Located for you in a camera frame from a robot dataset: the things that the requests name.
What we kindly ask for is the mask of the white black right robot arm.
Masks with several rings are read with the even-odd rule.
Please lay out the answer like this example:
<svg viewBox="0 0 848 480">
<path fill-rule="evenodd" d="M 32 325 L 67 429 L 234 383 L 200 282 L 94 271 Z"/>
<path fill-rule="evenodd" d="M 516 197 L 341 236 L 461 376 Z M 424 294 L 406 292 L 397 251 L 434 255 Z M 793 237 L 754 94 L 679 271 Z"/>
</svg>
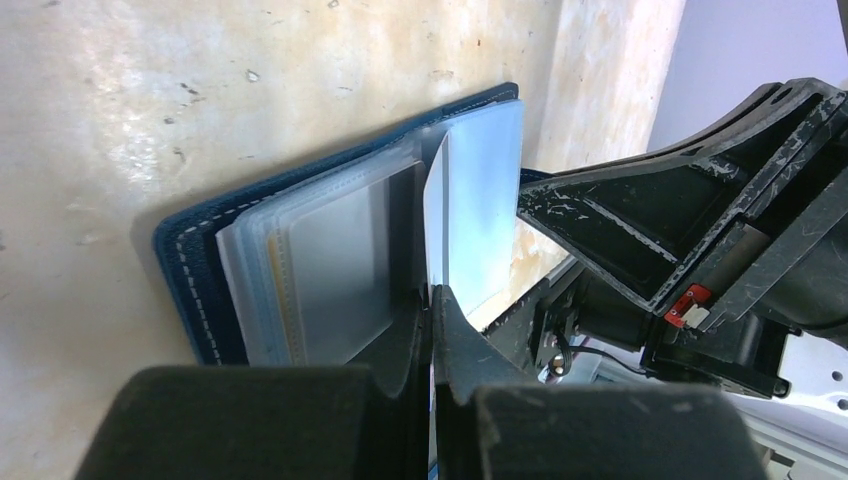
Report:
<svg viewBox="0 0 848 480">
<path fill-rule="evenodd" d="M 629 370 L 735 394 L 756 432 L 847 468 L 847 94 L 759 87 L 675 145 L 521 169 L 521 103 L 453 117 L 426 188 L 428 268 L 464 308 L 509 277 L 514 223 L 562 247 L 484 330 L 483 377 Z"/>
</svg>

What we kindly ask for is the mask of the white black-stripe credit card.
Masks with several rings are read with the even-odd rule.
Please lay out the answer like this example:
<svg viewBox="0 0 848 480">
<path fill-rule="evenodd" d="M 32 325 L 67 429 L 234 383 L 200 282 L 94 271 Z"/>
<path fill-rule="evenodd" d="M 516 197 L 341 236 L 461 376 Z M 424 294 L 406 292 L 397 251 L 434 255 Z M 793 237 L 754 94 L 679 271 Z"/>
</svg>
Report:
<svg viewBox="0 0 848 480">
<path fill-rule="evenodd" d="M 305 364 L 344 364 L 392 322 L 415 285 L 418 183 L 409 166 L 369 181 L 289 228 Z"/>
</svg>

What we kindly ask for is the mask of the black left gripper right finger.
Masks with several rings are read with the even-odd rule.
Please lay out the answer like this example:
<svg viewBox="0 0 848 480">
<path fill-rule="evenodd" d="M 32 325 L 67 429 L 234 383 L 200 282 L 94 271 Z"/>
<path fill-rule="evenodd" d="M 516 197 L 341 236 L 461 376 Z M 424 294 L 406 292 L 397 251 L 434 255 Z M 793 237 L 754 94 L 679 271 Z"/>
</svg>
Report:
<svg viewBox="0 0 848 480">
<path fill-rule="evenodd" d="M 696 385 L 545 385 L 432 292 L 442 479 L 762 479 L 733 405 Z"/>
</svg>

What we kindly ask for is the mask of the dark blue leather card holder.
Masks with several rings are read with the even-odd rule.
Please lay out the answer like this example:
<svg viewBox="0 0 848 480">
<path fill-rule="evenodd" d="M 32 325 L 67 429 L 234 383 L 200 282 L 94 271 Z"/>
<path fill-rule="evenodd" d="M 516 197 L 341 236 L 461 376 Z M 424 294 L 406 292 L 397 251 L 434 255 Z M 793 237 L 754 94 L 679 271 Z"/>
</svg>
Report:
<svg viewBox="0 0 848 480">
<path fill-rule="evenodd" d="M 510 281 L 525 108 L 513 82 L 163 219 L 152 243 L 207 366 L 341 365 L 449 287 Z"/>
</svg>

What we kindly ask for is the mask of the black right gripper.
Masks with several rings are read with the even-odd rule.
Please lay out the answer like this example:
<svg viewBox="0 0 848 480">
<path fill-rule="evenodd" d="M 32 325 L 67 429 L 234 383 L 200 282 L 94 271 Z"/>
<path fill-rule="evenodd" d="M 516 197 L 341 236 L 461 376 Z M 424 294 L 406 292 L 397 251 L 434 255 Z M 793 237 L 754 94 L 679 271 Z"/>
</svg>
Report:
<svg viewBox="0 0 848 480">
<path fill-rule="evenodd" d="M 523 171 L 520 218 L 577 258 L 556 332 L 637 352 L 659 380 L 787 396 L 790 335 L 847 342 L 847 196 L 787 192 L 846 125 L 846 92 L 801 78 L 663 149 Z"/>
</svg>

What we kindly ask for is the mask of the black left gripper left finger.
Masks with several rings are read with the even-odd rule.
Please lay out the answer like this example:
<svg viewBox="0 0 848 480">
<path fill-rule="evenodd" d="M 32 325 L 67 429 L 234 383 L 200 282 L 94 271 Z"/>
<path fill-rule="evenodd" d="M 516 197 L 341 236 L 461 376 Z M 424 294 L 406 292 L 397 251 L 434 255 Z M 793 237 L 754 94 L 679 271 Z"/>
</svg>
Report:
<svg viewBox="0 0 848 480">
<path fill-rule="evenodd" d="M 161 366 L 132 376 L 80 479 L 424 479 L 429 318 L 405 295 L 340 366 Z"/>
</svg>

